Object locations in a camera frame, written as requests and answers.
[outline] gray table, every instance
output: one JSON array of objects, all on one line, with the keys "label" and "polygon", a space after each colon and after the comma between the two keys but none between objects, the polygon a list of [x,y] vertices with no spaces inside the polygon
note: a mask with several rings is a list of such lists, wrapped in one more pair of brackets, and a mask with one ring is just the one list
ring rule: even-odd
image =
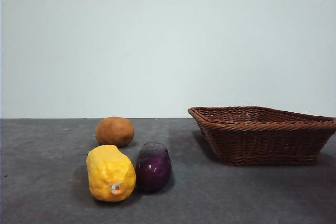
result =
[{"label": "gray table", "polygon": [[85,159],[98,119],[2,120],[1,223],[335,223],[336,135],[316,166],[231,167],[193,119],[132,119],[121,149],[133,164],[147,141],[166,145],[172,178],[122,202],[89,192]]}]

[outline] fake vegetable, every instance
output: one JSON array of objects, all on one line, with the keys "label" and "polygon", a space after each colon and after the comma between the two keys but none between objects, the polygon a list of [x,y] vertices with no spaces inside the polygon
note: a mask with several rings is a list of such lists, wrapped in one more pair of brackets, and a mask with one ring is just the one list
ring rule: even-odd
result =
[{"label": "fake vegetable", "polygon": [[115,145],[101,145],[91,150],[86,166],[90,192],[97,200],[121,201],[133,192],[134,167]]},{"label": "fake vegetable", "polygon": [[134,138],[131,120],[111,116],[101,120],[96,127],[96,140],[100,144],[113,144],[117,147],[128,145]]},{"label": "fake vegetable", "polygon": [[171,162],[167,148],[158,142],[143,145],[136,161],[137,187],[144,192],[161,190],[169,181]]}]

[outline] white wall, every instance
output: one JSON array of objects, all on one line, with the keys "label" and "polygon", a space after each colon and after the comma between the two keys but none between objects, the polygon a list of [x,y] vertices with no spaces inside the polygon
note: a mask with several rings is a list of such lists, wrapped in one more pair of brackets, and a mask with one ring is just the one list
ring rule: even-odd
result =
[{"label": "white wall", "polygon": [[2,110],[1,110],[1,104],[2,104],[2,103],[1,103],[1,90],[2,90],[2,88],[1,88],[1,83],[2,83],[2,82],[1,82],[1,75],[2,75],[2,74],[1,74],[1,60],[0,60],[0,118],[2,118],[2,117],[1,117],[1,111],[2,111]]},{"label": "white wall", "polygon": [[3,118],[336,116],[336,0],[1,0]]}]

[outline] eggplant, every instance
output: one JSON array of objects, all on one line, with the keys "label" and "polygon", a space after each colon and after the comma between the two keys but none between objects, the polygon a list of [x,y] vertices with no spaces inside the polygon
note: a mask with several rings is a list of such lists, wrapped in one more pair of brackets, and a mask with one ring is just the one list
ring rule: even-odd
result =
[{"label": "eggplant", "polygon": [[154,193],[169,181],[171,162],[167,148],[158,142],[145,143],[136,160],[135,174],[137,188]]}]

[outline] brown wicker basket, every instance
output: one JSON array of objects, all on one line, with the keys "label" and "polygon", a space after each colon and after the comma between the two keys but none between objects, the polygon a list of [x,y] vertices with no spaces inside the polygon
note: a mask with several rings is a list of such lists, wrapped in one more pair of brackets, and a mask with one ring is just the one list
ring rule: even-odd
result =
[{"label": "brown wicker basket", "polygon": [[228,165],[314,165],[336,119],[257,106],[193,107],[189,114]]}]

